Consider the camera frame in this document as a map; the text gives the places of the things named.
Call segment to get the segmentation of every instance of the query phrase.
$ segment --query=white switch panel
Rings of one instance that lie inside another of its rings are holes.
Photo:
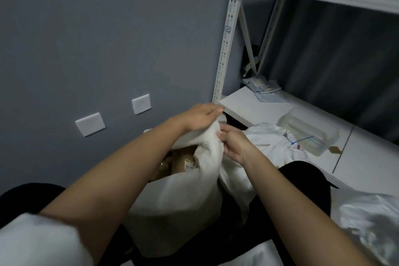
[[[150,94],[132,100],[134,114],[138,115],[151,108]]]
[[[99,130],[105,128],[105,124],[100,113],[95,113],[93,115],[76,120],[75,123],[83,137],[91,135],[92,133],[98,132]]]

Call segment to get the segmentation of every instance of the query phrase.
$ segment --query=transparent plastic box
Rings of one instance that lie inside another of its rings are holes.
[[[284,115],[277,125],[288,129],[303,149],[317,157],[337,141],[340,131],[323,119],[297,107]]]

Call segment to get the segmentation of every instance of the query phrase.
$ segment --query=black object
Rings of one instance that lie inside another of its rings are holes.
[[[24,213],[37,214],[58,197],[65,188],[46,183],[28,183],[13,188],[0,197],[0,228]],[[132,239],[120,225],[104,252],[99,266],[117,266],[130,259]]]
[[[281,167],[279,171],[324,213],[330,216],[330,185],[318,168],[304,161],[294,161]],[[270,239],[273,240],[284,266],[295,265],[260,198],[256,196],[249,205],[247,222],[229,243],[222,262],[233,260]]]

